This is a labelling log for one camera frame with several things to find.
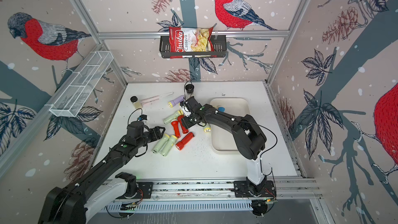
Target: small bottle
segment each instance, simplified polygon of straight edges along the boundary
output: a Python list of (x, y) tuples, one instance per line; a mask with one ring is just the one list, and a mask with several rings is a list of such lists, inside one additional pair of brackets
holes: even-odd
[(166, 143), (167, 140), (169, 140), (169, 138), (170, 138), (169, 135), (167, 135), (166, 133), (163, 134), (163, 137), (159, 140), (159, 142), (155, 145), (155, 147), (153, 147), (152, 152), (156, 154), (158, 151), (160, 151), (164, 143)]
[(182, 114), (183, 114), (183, 112), (182, 112), (181, 110), (177, 110), (176, 112), (174, 112), (174, 113), (173, 113), (172, 115), (170, 115), (169, 117), (164, 118), (164, 119), (163, 119), (163, 123), (164, 123), (164, 124), (168, 124), (168, 123), (172, 122), (173, 119), (178, 118), (178, 116), (180, 116), (180, 115), (182, 115)]
[(172, 149), (174, 143), (177, 141), (177, 137), (171, 135), (167, 143), (164, 145), (162, 151), (160, 152), (163, 157), (166, 157), (169, 151)]
[(136, 96), (131, 97), (131, 98), (130, 98), (130, 101), (131, 101), (132, 104), (134, 105), (135, 109), (142, 108), (142, 105), (141, 105), (141, 103), (138, 101), (138, 99), (137, 99)]
[(211, 127), (210, 127), (210, 124), (209, 124), (209, 123), (207, 123), (207, 124), (203, 127), (203, 131), (205, 131), (205, 132), (211, 132)]

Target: white table surface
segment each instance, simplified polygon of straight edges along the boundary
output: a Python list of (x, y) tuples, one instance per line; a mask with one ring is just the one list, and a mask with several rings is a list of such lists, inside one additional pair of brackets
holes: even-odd
[[(278, 144), (263, 155), (263, 165), (270, 163), (274, 176), (296, 176), (296, 170), (282, 137), (276, 117), (269, 102), (262, 82), (199, 82), (193, 83), (195, 90), (193, 96), (202, 105), (210, 103), (213, 98), (243, 98), (249, 103), (250, 113), (256, 122), (272, 130), (278, 137)], [(167, 103), (183, 94), (184, 83), (131, 83), (117, 108), (107, 135), (94, 162), (100, 162), (120, 138), (127, 132), (127, 119), (135, 110), (130, 102), (132, 96), (145, 99), (167, 92), (174, 92), (151, 105), (144, 105), (143, 112), (148, 116), (149, 128), (166, 127), (167, 134), (174, 134), (171, 124), (166, 126), (162, 119), (169, 116), (178, 107), (170, 108)], [(138, 110), (130, 118), (136, 120), (141, 111)], [(137, 176), (137, 179), (221, 179), (246, 177), (246, 158), (240, 154), (219, 155), (211, 147), (211, 134), (203, 132), (203, 127), (195, 125), (189, 129), (195, 137), (180, 151), (175, 146), (169, 154), (163, 157), (160, 153), (153, 154), (152, 148), (156, 142), (148, 144), (148, 151), (142, 157), (134, 157), (125, 166), (115, 172), (127, 172)], [(275, 143), (275, 137), (263, 129), (267, 137), (266, 149)], [(138, 154), (145, 151), (142, 147)]]

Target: white snow dot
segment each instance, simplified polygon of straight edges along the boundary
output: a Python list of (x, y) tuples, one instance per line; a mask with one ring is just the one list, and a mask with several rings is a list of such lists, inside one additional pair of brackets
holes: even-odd
[(25, 173), (26, 177), (33, 177), (33, 175), (36, 173), (36, 169), (30, 169)]

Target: white tray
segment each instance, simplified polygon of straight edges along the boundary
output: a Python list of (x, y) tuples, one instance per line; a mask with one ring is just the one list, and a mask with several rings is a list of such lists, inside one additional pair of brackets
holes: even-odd
[[(250, 114), (249, 104), (242, 98), (216, 98), (212, 99), (210, 105), (224, 107), (225, 112), (234, 116), (245, 117)], [(211, 125), (211, 145), (217, 154), (239, 154), (235, 139), (232, 133), (221, 127)]]

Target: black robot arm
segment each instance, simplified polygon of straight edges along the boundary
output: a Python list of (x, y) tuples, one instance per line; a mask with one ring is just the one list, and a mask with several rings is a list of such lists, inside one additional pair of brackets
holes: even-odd
[(252, 116), (247, 114), (245, 117), (240, 117), (220, 112), (209, 104), (202, 106), (195, 97), (184, 101), (182, 108), (190, 113), (181, 120), (185, 128), (188, 129), (200, 122), (221, 127), (232, 133), (238, 151), (245, 158), (256, 160), (260, 150), (264, 149), (267, 138)]

